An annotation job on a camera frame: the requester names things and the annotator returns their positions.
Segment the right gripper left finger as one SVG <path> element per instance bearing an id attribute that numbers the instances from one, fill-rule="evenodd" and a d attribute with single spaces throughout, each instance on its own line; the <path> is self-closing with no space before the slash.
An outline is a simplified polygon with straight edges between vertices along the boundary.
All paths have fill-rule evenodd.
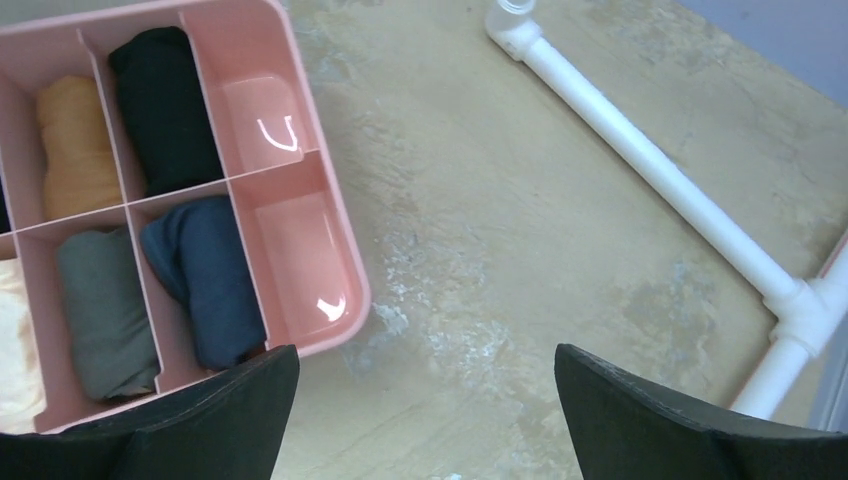
<path id="1" fill-rule="evenodd" d="M 56 434 L 1 437 L 4 479 L 268 479 L 294 404 L 292 345 Z"/>

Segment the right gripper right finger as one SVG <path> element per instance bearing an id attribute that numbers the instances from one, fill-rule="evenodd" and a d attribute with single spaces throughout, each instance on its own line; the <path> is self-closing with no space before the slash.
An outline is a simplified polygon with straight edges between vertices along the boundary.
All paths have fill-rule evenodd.
<path id="1" fill-rule="evenodd" d="M 572 344 L 554 375 L 586 479 L 844 479 L 847 436 L 718 407 Z"/>

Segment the pink divided organizer tray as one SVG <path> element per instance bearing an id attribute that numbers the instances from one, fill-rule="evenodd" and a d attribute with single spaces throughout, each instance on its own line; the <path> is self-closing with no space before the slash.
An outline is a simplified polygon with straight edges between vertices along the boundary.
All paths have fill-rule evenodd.
<path id="1" fill-rule="evenodd" d="M 189 37 L 220 179 L 149 197 L 127 137 L 108 55 L 138 33 L 176 26 Z M 122 200 L 47 218 L 47 156 L 39 90 L 68 75 L 93 78 Z M 56 253 L 88 230 L 142 228 L 169 209 L 226 195 L 255 286 L 266 347 L 302 356 L 334 348 L 363 325 L 371 292 L 289 18 L 274 1 L 151 1 L 4 26 L 1 179 L 11 231 L 1 250 L 21 263 L 45 390 L 34 428 L 56 433 L 122 411 L 89 398 L 74 371 Z"/>

